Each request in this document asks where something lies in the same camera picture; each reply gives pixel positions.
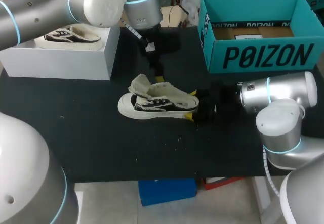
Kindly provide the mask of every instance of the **red object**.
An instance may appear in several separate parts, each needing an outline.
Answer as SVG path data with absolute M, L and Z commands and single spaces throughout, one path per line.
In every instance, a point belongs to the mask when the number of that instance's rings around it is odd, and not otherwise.
M 231 177 L 231 178 L 226 178 L 224 180 L 219 180 L 219 181 L 216 181 L 216 182 L 213 182 L 213 183 L 209 183 L 209 184 L 207 184 L 205 182 L 205 179 L 202 179 L 201 182 L 204 185 L 204 187 L 205 187 L 206 190 L 211 190 L 211 189 L 214 189 L 214 188 L 217 188 L 217 187 L 220 187 L 220 186 L 229 184 L 231 182 L 235 182 L 235 181 L 238 181 L 238 180 L 242 180 L 243 178 L 244 177 Z

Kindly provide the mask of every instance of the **black table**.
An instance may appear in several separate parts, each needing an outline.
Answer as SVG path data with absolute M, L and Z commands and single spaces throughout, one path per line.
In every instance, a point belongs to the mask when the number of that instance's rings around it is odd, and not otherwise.
M 286 73 L 209 75 L 197 29 L 179 34 L 180 50 L 161 61 L 165 78 L 187 92 L 208 88 L 215 78 L 230 83 Z M 146 58 L 122 28 L 111 81 L 9 78 L 4 71 L 0 110 L 36 128 L 73 182 L 264 176 L 255 116 L 222 127 L 120 115 L 117 102 L 139 73 L 154 81 Z M 318 103 L 307 110 L 302 132 L 324 138 L 324 82 L 317 69 L 313 73 Z

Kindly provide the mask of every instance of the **white shoe sole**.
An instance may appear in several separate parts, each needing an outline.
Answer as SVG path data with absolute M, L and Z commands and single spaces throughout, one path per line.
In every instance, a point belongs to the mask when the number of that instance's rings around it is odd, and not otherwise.
M 167 111 L 167 112 L 144 112 L 136 111 L 131 102 L 132 93 L 124 94 L 118 102 L 118 111 L 123 115 L 131 119 L 153 119 L 159 117 L 169 117 L 169 118 L 179 118 L 185 119 L 184 115 L 186 113 L 193 112 L 190 111 Z
M 63 43 L 63 42 L 52 42 L 47 41 L 45 38 L 36 38 L 35 44 L 43 49 L 57 49 L 57 50 L 76 50 L 76 51 L 98 51 L 103 46 L 102 40 L 95 43 Z

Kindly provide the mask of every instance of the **canvas sneaker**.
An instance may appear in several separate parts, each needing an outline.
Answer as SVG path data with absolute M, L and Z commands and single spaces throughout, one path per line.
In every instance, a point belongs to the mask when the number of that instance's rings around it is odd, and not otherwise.
M 101 38 L 81 24 L 56 29 L 35 39 L 37 46 L 44 49 L 99 50 L 104 46 Z
M 152 119 L 157 117 L 185 118 L 194 112 L 199 99 L 181 91 L 169 82 L 150 84 L 143 74 L 138 75 L 118 102 L 119 112 L 132 119 Z

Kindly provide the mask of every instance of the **floor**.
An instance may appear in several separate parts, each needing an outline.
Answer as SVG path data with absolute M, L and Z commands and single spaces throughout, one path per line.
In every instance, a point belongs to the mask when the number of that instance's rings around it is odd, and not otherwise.
M 142 207 L 137 181 L 82 183 L 80 224 L 259 224 L 260 215 L 249 178 L 196 197 Z

